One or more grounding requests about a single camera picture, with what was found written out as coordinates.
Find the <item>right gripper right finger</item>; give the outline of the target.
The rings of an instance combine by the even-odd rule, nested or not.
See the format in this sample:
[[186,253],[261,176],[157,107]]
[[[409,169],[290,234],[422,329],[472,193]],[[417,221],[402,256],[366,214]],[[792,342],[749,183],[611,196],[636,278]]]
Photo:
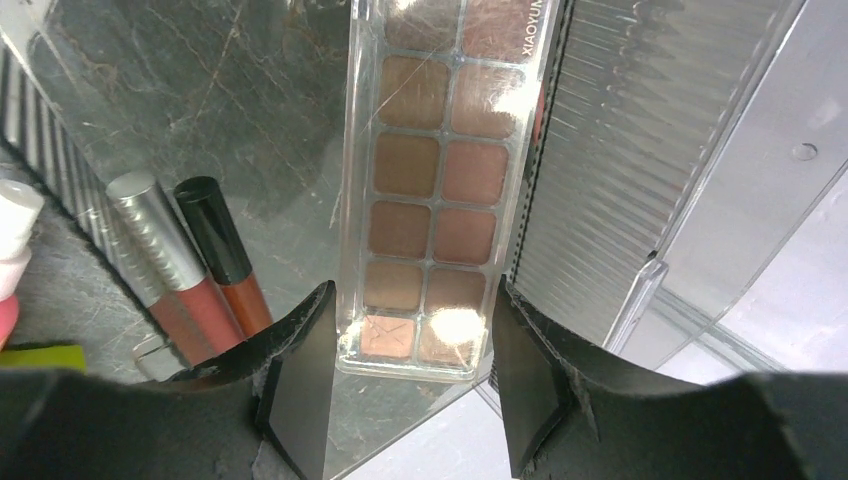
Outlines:
[[843,479],[847,378],[745,373],[707,386],[624,360],[507,280],[494,364],[519,479]]

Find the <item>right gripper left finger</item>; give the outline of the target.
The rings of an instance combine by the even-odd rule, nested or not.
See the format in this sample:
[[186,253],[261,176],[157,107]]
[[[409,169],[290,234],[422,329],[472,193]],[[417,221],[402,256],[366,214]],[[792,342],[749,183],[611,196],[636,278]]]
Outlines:
[[1,372],[5,479],[320,479],[336,357],[336,286],[164,382]]

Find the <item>silver eyeliner pencil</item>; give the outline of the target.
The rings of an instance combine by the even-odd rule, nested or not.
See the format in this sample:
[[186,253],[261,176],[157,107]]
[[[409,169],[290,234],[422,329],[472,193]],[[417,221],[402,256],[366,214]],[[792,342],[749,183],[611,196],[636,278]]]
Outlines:
[[107,185],[106,194],[211,350],[204,358],[241,343],[244,333],[156,177],[125,173]]

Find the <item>pink bottle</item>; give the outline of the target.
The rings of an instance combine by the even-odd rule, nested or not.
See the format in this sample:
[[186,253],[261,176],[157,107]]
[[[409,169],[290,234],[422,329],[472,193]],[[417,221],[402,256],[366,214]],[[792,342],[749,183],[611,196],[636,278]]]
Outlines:
[[1,348],[18,321],[16,289],[32,257],[28,243],[44,203],[33,187],[1,180]]

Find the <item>brown lip pencil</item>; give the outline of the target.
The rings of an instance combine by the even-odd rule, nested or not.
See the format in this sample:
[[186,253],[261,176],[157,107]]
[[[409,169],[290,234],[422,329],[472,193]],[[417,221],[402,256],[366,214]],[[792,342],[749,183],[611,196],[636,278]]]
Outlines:
[[173,196],[244,335],[271,326],[269,306],[219,182],[210,176],[191,177],[175,187]]

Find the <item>clear acrylic makeup organizer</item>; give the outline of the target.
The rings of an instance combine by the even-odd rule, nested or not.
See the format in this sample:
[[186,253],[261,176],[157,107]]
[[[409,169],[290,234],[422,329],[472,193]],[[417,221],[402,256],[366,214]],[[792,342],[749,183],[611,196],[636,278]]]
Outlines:
[[5,479],[843,479],[843,1],[5,1]]

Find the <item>brown eyeshadow palette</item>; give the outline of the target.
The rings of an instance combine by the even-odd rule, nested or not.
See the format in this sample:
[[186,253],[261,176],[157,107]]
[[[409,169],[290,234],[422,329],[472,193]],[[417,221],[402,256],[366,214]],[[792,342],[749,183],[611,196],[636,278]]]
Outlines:
[[356,1],[337,277],[349,374],[474,379],[559,1]]

